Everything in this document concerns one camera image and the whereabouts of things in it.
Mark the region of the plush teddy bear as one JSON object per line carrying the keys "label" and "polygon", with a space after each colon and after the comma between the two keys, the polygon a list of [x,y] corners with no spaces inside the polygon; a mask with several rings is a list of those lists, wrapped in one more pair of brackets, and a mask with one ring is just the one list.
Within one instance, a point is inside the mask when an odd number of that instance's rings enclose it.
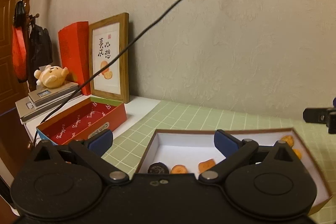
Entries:
{"label": "plush teddy bear", "polygon": [[69,70],[67,67],[47,65],[44,71],[36,70],[34,77],[37,79],[37,85],[43,88],[59,88],[64,84]]}

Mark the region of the black hanging bag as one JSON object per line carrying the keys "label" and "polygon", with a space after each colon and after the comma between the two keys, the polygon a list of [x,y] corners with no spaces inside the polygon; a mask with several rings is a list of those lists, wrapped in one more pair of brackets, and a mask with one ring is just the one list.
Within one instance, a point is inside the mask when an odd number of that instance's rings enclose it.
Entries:
{"label": "black hanging bag", "polygon": [[49,32],[36,24],[32,25],[30,32],[30,70],[34,73],[40,67],[53,62],[52,43]]}

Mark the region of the open red gift box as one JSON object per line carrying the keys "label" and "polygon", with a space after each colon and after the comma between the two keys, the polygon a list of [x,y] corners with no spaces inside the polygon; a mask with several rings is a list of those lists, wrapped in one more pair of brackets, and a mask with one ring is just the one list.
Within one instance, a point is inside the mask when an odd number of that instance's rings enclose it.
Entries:
{"label": "open red gift box", "polygon": [[127,120],[125,104],[89,97],[37,126],[42,140],[65,145],[72,140],[87,140],[108,129],[114,131]]}

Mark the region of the red hanging bag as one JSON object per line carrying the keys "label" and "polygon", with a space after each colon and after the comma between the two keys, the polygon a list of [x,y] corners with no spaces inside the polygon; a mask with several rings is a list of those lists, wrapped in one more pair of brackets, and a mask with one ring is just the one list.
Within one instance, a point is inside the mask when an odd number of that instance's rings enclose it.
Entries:
{"label": "red hanging bag", "polygon": [[22,28],[25,26],[26,13],[23,1],[15,5],[13,17],[12,37],[12,63],[14,73],[20,83],[26,82],[27,77],[27,52]]}

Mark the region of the wooden framed calligraphy picture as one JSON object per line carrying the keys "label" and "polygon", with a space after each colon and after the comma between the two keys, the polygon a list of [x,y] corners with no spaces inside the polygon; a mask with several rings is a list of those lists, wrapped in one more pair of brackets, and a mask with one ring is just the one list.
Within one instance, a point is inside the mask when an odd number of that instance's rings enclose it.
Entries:
{"label": "wooden framed calligraphy picture", "polygon": [[128,45],[129,14],[124,12],[89,25],[89,75],[94,96],[128,103],[129,62],[124,53],[112,65],[117,55]]}

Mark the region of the green checked table mat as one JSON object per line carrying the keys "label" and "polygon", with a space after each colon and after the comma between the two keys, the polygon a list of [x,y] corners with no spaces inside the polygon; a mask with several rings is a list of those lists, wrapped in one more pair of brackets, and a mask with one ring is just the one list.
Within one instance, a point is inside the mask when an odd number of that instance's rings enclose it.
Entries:
{"label": "green checked table mat", "polygon": [[103,155],[107,162],[132,175],[156,128],[178,130],[246,130],[293,127],[335,192],[335,135],[324,124],[251,115],[177,102],[133,97],[125,106],[127,121],[114,133],[115,143]]}

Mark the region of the brown wooden door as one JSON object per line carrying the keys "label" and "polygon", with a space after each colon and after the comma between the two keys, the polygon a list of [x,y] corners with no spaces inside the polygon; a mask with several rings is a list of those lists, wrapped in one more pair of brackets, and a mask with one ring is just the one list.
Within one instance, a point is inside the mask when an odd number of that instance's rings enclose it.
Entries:
{"label": "brown wooden door", "polygon": [[1,0],[1,162],[16,176],[30,151],[28,136],[15,102],[25,98],[26,84],[20,84],[12,64],[12,24],[17,0]]}

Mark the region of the small orange fruit piece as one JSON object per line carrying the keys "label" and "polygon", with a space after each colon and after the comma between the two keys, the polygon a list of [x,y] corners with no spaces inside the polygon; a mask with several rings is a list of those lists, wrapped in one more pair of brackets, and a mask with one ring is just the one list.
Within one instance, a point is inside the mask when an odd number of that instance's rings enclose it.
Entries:
{"label": "small orange fruit piece", "polygon": [[301,160],[302,159],[302,153],[299,149],[293,149],[293,152],[297,155],[297,157]]}

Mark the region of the dark round fruit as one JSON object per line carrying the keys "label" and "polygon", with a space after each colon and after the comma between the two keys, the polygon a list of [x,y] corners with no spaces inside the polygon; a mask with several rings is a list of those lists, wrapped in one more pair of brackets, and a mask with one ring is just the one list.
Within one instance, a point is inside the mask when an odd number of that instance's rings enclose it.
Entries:
{"label": "dark round fruit", "polygon": [[149,174],[169,174],[168,167],[162,162],[155,162],[151,164],[147,170]]}

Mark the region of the orange fruit slice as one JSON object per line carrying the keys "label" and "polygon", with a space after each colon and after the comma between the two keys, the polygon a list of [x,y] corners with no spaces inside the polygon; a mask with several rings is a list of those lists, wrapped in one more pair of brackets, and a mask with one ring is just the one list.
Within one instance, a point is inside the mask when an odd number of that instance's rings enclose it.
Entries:
{"label": "orange fruit slice", "polygon": [[171,174],[186,174],[186,173],[188,173],[188,170],[184,165],[175,165],[171,169]]}

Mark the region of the tall red box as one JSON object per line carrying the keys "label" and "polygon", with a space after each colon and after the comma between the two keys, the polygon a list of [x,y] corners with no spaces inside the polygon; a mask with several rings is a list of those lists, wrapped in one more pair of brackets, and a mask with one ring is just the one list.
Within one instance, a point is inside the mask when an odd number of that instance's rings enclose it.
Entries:
{"label": "tall red box", "polygon": [[67,80],[81,86],[89,79],[88,22],[75,22],[62,28],[58,39],[62,66],[69,70]]}

